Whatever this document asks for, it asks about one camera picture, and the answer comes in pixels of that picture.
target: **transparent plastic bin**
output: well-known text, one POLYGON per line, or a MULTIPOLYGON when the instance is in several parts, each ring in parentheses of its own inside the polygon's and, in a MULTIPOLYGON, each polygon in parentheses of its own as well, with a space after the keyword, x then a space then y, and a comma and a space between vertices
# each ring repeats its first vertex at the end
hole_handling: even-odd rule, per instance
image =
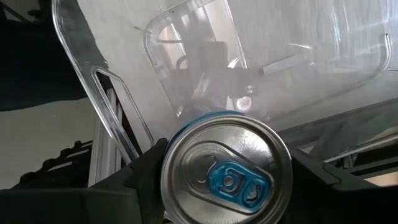
POLYGON ((128 151, 97 72, 143 149, 214 110, 280 131, 398 96, 397 10, 390 0, 53 0, 58 36, 128 151))

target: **aluminum can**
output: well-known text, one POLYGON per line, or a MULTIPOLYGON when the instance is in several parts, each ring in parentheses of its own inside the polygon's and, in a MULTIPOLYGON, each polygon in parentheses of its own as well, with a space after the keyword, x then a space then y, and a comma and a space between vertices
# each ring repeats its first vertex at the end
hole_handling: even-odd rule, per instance
POLYGON ((292 192, 290 154, 262 122, 206 114, 171 140, 161 193, 174 223, 277 223, 292 192))

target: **blue pull tab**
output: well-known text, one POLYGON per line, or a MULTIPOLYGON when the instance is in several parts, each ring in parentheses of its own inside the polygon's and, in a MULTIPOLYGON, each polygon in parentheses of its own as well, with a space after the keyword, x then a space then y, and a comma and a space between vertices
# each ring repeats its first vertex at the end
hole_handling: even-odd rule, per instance
POLYGON ((219 198, 258 212, 268 196, 270 182, 241 164, 229 161, 217 164, 210 170, 208 188, 219 198))

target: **metal rod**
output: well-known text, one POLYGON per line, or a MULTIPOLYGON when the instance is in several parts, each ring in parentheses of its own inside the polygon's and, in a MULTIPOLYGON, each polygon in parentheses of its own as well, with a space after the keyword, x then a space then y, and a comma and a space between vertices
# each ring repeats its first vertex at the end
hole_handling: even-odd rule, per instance
POLYGON ((326 163, 333 162, 333 161, 336 161, 336 160, 341 159, 343 157, 350 156, 352 154, 356 154, 356 153, 365 151, 367 149, 371 149, 371 148, 374 148, 374 147, 377 147, 377 146, 380 146, 382 144, 389 143, 389 142, 395 141, 395 140, 398 140, 398 133, 391 134, 391 135, 389 135, 389 136, 387 136, 387 137, 385 137, 383 139, 379 139, 379 140, 376 140, 376 141, 373 141, 373 142, 366 143, 366 144, 364 144, 362 146, 359 146, 356 149, 353 149, 350 152, 346 152, 346 153, 343 153, 341 155, 332 157, 330 159, 325 160, 324 162, 326 162, 326 163))

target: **gray floor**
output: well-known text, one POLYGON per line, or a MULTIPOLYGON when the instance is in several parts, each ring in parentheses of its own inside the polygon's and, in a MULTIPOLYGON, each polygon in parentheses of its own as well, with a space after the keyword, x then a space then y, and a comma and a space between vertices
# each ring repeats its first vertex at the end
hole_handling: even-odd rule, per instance
POLYGON ((95 118, 87 98, 0 112, 0 189, 16 185, 75 141, 92 140, 95 118))

